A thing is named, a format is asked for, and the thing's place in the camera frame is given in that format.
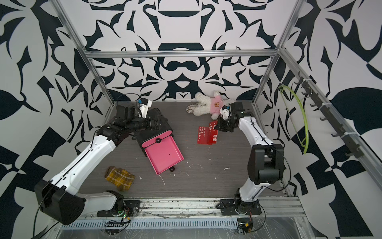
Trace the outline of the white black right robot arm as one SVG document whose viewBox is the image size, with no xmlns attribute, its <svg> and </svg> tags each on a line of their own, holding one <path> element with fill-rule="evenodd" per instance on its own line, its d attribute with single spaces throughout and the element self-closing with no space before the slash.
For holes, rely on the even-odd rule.
<svg viewBox="0 0 382 239">
<path fill-rule="evenodd" d="M 215 129 L 233 132 L 240 129 L 246 136 L 251 153 L 247 164 L 248 179 L 235 194 L 235 205 L 254 203 L 269 186 L 282 180 L 285 171 L 284 150 L 262 131 L 253 114 L 241 102 L 223 106 Z"/>
</svg>

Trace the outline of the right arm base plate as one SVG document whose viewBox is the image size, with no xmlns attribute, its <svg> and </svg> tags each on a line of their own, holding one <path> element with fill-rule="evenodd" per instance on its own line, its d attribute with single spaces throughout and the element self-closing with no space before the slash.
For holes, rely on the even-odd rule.
<svg viewBox="0 0 382 239">
<path fill-rule="evenodd" d="M 262 214 L 258 200 L 242 202 L 236 199 L 220 199 L 216 208 L 220 210 L 223 216 L 258 216 Z"/>
</svg>

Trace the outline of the pink drawer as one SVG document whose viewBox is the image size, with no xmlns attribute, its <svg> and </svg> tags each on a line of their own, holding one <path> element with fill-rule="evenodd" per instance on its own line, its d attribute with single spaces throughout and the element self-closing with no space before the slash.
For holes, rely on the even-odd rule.
<svg viewBox="0 0 382 239">
<path fill-rule="evenodd" d="M 170 130 L 143 142 L 142 148 L 157 175 L 184 160 Z"/>
</svg>

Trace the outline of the red postcard with logo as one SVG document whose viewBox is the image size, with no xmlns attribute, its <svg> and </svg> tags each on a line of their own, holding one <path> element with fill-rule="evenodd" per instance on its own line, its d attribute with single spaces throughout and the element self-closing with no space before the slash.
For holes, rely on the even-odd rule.
<svg viewBox="0 0 382 239">
<path fill-rule="evenodd" d="M 217 136 L 218 136 L 218 130 L 215 129 L 215 126 L 217 125 L 218 121 L 212 121 L 209 125 L 209 136 L 208 136 L 208 144 L 216 144 L 217 142 Z"/>
</svg>

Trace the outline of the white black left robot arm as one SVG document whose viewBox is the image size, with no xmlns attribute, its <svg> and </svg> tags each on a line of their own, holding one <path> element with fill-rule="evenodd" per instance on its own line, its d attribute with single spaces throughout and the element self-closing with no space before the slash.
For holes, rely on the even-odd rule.
<svg viewBox="0 0 382 239">
<path fill-rule="evenodd" d="M 108 211 L 120 215 L 125 210 L 123 196 L 114 191 L 80 194 L 84 181 L 98 164 L 131 133 L 160 130 L 167 123 L 161 113 L 132 120 L 115 118 L 103 125 L 91 143 L 67 167 L 51 180 L 39 181 L 34 188 L 38 211 L 63 225 L 69 225 L 80 216 Z"/>
</svg>

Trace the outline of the red postcard with text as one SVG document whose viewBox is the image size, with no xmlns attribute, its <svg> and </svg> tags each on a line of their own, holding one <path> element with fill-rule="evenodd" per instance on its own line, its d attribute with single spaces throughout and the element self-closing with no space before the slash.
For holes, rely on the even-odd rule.
<svg viewBox="0 0 382 239">
<path fill-rule="evenodd" d="M 209 127 L 200 126 L 198 129 L 198 144 L 212 145 Z"/>
</svg>

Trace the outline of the black drawer cabinet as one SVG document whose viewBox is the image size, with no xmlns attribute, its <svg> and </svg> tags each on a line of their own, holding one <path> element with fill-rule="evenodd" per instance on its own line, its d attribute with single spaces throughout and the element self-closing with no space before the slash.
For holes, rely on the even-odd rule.
<svg viewBox="0 0 382 239">
<path fill-rule="evenodd" d="M 168 123 L 168 119 L 163 116 L 158 108 L 153 108 L 148 111 L 147 119 L 150 122 L 148 129 L 136 132 L 135 138 L 147 157 L 146 149 L 157 143 L 159 138 L 162 141 L 168 136 L 173 136 L 173 130 Z"/>
</svg>

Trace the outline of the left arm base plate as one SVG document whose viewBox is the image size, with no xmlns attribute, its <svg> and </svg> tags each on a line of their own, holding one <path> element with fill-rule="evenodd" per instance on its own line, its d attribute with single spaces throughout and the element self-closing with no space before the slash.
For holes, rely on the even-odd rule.
<svg viewBox="0 0 382 239">
<path fill-rule="evenodd" d="M 104 217 L 122 217 L 124 215 L 132 216 L 133 213 L 138 213 L 140 210 L 140 200 L 117 200 L 115 205 L 110 210 L 98 211 L 96 216 Z"/>
</svg>

